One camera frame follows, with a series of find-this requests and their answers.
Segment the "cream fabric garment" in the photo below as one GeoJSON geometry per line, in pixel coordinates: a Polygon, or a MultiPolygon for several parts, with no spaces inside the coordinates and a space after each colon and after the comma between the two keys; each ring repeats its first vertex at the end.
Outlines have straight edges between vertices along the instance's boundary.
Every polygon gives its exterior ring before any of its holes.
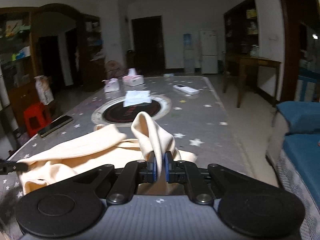
{"type": "Polygon", "coordinates": [[[101,165],[112,164],[115,168],[124,168],[131,161],[148,160],[150,153],[155,154],[158,176],[168,151],[175,161],[195,162],[197,159],[191,152],[178,150],[174,136],[161,128],[146,112],[137,114],[131,131],[135,136],[133,139],[127,138],[114,124],[110,124],[22,159],[20,162],[29,167],[27,172],[18,176],[23,193],[29,194],[101,165]]]}

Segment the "red plastic stool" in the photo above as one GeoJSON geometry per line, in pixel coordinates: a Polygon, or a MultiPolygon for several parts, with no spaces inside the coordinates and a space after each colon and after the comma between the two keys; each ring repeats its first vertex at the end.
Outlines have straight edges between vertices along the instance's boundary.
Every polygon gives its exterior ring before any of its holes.
{"type": "Polygon", "coordinates": [[[41,102],[30,105],[23,112],[23,117],[29,137],[33,137],[52,122],[48,108],[41,102]]]}

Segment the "round black induction cooktop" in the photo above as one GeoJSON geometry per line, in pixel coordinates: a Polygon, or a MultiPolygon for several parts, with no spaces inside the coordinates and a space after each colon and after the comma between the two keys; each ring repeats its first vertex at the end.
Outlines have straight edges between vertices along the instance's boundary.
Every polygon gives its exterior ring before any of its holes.
{"type": "Polygon", "coordinates": [[[124,102],[118,102],[108,106],[103,112],[103,118],[114,124],[128,124],[133,122],[139,112],[146,112],[151,117],[155,116],[161,110],[161,105],[155,100],[151,103],[141,103],[124,107],[124,102]]]}

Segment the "white tissue sheet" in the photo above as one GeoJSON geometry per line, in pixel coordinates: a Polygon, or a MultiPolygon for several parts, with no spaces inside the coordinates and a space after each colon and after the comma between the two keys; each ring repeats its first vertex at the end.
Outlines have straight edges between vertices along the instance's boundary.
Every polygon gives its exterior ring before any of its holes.
{"type": "Polygon", "coordinates": [[[142,103],[151,103],[149,90],[128,90],[123,102],[124,107],[140,105],[142,103]]]}

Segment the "black smartphone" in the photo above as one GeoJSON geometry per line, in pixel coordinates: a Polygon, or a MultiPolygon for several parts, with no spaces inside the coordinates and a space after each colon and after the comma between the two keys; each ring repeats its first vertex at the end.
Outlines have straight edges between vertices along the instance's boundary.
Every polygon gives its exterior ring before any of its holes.
{"type": "Polygon", "coordinates": [[[55,130],[65,126],[68,123],[70,123],[71,121],[73,121],[73,118],[71,116],[63,115],[63,116],[57,118],[56,120],[54,120],[53,122],[51,122],[50,124],[48,124],[46,127],[40,129],[37,132],[37,134],[41,138],[44,138],[47,135],[49,135],[50,133],[54,132],[55,130]]]}

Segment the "white remote control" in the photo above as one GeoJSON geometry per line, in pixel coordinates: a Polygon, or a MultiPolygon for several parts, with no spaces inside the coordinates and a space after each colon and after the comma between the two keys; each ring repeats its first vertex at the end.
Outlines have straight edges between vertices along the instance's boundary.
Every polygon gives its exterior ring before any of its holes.
{"type": "Polygon", "coordinates": [[[173,88],[188,95],[197,95],[200,92],[198,89],[184,85],[173,85],[173,88]]]}

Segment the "white paper bag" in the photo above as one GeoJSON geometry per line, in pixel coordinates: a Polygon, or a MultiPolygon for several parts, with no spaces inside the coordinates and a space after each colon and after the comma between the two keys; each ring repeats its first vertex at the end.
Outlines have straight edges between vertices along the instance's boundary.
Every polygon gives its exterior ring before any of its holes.
{"type": "Polygon", "coordinates": [[[35,79],[35,87],[39,96],[39,100],[44,105],[50,104],[54,100],[54,97],[49,87],[48,78],[44,75],[39,75],[34,77],[34,79],[35,79]]]}

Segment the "small clear plastic container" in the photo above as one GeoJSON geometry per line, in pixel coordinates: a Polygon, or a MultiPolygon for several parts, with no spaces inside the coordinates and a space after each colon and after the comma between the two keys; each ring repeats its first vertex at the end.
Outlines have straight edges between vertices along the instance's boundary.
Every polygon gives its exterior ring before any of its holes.
{"type": "Polygon", "coordinates": [[[173,77],[173,76],[175,76],[174,73],[167,73],[163,75],[163,77],[173,77]]]}

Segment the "large pink tissue box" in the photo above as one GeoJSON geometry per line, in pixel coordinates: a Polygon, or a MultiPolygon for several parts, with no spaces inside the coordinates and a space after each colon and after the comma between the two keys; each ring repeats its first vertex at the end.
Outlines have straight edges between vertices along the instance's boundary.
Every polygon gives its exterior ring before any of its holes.
{"type": "Polygon", "coordinates": [[[135,68],[130,68],[128,74],[123,76],[123,84],[129,87],[136,87],[144,84],[144,76],[138,75],[135,68]]]}

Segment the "small pink tissue pack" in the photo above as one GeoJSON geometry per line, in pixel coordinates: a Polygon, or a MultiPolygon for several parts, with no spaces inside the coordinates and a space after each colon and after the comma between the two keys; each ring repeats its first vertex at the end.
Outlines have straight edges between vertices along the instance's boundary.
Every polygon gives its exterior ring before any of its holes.
{"type": "Polygon", "coordinates": [[[120,84],[117,78],[103,80],[103,83],[104,83],[104,93],[116,92],[120,90],[120,84]]]}

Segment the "electric fan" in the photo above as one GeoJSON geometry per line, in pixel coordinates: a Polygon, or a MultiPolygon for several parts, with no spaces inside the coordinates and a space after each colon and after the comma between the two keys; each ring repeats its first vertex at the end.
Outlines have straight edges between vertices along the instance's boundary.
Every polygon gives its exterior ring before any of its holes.
{"type": "Polygon", "coordinates": [[[105,63],[106,79],[120,78],[127,74],[126,68],[119,62],[111,60],[105,63]]]}

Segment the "water dispenser with blue bottle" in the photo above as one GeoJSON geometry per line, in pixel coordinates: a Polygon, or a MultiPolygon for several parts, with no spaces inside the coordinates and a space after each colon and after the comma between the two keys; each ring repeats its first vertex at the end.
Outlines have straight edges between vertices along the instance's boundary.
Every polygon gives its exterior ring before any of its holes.
{"type": "Polygon", "coordinates": [[[191,34],[183,34],[183,65],[185,74],[194,74],[194,48],[191,34]]]}

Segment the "dark wooden door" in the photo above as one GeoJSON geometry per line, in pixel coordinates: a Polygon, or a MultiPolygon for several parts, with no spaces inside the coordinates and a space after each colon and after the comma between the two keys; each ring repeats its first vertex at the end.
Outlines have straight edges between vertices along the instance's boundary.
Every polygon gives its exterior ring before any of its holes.
{"type": "Polygon", "coordinates": [[[162,17],[151,16],[131,20],[135,68],[144,76],[165,72],[162,17]]]}

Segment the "dark wooden side table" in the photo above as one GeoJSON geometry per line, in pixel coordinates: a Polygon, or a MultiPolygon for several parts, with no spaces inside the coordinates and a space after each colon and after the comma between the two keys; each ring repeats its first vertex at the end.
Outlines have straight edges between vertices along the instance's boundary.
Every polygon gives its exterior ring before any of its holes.
{"type": "Polygon", "coordinates": [[[238,75],[238,94],[236,107],[240,108],[242,99],[245,94],[245,84],[248,77],[251,78],[249,82],[249,88],[256,92],[259,89],[258,79],[259,79],[259,68],[271,68],[274,69],[276,75],[274,94],[271,98],[272,106],[275,107],[277,104],[277,94],[279,89],[279,77],[280,77],[280,65],[281,62],[274,61],[271,59],[266,59],[263,57],[252,57],[252,56],[240,56],[230,53],[225,53],[225,64],[223,69],[223,93],[227,92],[228,82],[230,78],[229,65],[237,65],[239,67],[238,75]]]}

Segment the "white refrigerator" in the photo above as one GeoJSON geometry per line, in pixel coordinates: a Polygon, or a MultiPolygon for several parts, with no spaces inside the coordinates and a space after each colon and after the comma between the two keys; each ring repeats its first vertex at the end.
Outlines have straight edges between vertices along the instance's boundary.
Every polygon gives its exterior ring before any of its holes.
{"type": "Polygon", "coordinates": [[[203,74],[217,74],[218,50],[217,33],[215,30],[200,30],[201,71],[203,74]]]}

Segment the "blue covered sofa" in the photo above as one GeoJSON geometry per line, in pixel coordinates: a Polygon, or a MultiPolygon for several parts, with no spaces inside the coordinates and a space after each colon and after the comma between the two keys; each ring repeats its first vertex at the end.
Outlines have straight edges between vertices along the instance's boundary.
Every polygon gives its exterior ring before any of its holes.
{"type": "Polygon", "coordinates": [[[276,106],[266,159],[283,188],[304,204],[302,239],[319,239],[319,103],[276,106]]]}

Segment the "dark wooden shelf cabinet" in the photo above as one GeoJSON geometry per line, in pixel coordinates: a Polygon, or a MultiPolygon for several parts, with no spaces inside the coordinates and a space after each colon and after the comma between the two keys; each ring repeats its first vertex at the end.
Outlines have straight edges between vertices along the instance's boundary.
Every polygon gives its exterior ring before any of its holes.
{"type": "Polygon", "coordinates": [[[81,13],[76,27],[79,31],[80,85],[85,91],[92,92],[103,87],[106,74],[100,18],[81,13]]]}

